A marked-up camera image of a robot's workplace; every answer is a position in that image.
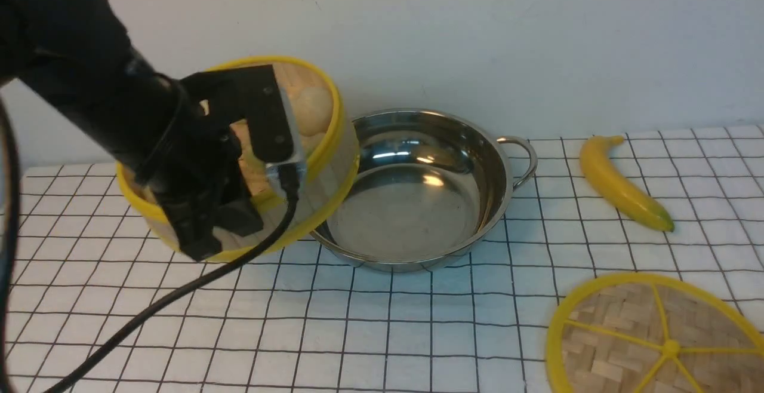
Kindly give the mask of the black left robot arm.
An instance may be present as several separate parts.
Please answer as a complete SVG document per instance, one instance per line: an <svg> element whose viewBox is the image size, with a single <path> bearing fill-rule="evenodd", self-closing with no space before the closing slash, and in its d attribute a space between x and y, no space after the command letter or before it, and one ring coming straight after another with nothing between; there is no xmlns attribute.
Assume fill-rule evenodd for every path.
<svg viewBox="0 0 764 393"><path fill-rule="evenodd" d="M2 0L2 80L10 78L131 170L191 259L222 251L214 230L264 227L233 131L137 52L109 0Z"/></svg>

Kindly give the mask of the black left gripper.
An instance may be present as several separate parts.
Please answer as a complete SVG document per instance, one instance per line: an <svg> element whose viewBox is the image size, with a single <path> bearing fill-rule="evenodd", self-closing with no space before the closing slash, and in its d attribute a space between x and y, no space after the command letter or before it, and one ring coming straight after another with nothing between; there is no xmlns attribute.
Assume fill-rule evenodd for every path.
<svg viewBox="0 0 764 393"><path fill-rule="evenodd" d="M229 118L178 113L137 167L137 183L150 186L178 248L193 260L224 250L216 232L246 237L264 229L240 156Z"/></svg>

